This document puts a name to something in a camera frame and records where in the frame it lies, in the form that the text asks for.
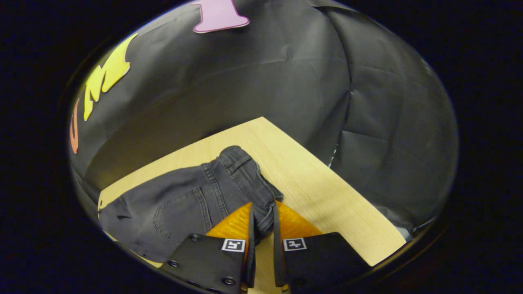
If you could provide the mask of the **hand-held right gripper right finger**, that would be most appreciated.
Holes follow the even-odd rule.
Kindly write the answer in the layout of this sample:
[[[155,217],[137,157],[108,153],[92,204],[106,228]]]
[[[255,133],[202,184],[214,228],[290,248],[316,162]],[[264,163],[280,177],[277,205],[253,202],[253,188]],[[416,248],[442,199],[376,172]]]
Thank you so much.
[[[371,266],[339,232],[323,233],[276,201],[273,270],[283,293],[320,293],[359,279]]]

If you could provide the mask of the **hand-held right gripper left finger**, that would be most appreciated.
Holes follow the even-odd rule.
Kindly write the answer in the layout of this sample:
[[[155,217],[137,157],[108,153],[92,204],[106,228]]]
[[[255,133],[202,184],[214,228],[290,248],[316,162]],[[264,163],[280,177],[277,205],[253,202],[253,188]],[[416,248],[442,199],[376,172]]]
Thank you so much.
[[[253,204],[243,205],[206,234],[189,234],[159,271],[200,293],[245,294],[254,286]]]

